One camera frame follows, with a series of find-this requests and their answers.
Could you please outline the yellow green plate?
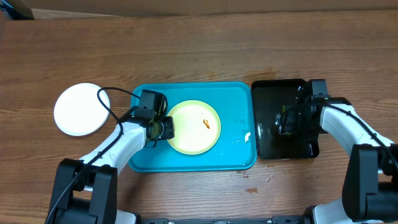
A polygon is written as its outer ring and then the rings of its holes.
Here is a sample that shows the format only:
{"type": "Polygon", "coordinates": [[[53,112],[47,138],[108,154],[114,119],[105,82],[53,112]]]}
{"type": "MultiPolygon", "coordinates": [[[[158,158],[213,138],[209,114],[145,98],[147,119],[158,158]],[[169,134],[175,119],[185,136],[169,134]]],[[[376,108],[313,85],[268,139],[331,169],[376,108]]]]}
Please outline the yellow green plate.
{"type": "Polygon", "coordinates": [[[175,105],[168,113],[173,119],[174,137],[168,143],[176,151],[197,155],[210,150],[218,141],[221,121],[209,104],[187,100],[175,105]]]}

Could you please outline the white plate with red stain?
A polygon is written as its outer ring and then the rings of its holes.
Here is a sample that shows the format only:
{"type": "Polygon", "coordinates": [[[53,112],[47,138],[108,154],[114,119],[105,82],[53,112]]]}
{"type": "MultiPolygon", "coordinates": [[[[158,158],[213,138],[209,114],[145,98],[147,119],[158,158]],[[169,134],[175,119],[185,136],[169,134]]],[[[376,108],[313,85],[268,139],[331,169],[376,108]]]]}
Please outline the white plate with red stain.
{"type": "Polygon", "coordinates": [[[85,136],[98,130],[108,119],[110,100],[100,87],[79,83],[66,89],[57,99],[53,117],[57,127],[71,136],[85,136]]]}

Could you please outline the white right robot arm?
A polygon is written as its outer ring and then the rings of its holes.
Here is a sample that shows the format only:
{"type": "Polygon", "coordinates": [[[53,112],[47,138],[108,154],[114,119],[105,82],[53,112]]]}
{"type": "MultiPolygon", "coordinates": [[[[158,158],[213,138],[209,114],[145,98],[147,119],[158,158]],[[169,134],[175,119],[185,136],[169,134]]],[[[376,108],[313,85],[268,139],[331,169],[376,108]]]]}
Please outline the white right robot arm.
{"type": "Polygon", "coordinates": [[[328,133],[349,155],[341,197],[309,208],[306,222],[397,221],[397,144],[370,127],[346,98],[330,96],[325,80],[299,86],[294,103],[282,106],[276,123],[279,134],[304,143],[328,133]]]}

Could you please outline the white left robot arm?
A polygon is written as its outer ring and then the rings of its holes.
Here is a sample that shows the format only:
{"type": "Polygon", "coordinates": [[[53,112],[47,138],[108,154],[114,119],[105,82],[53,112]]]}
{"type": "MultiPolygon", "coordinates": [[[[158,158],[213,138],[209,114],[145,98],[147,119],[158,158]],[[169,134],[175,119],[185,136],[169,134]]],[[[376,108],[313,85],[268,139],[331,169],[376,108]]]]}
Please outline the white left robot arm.
{"type": "Polygon", "coordinates": [[[59,163],[45,224],[139,223],[137,215],[117,208],[118,175],[149,142],[172,139],[174,124],[164,94],[142,90],[137,99],[94,151],[59,163]]]}

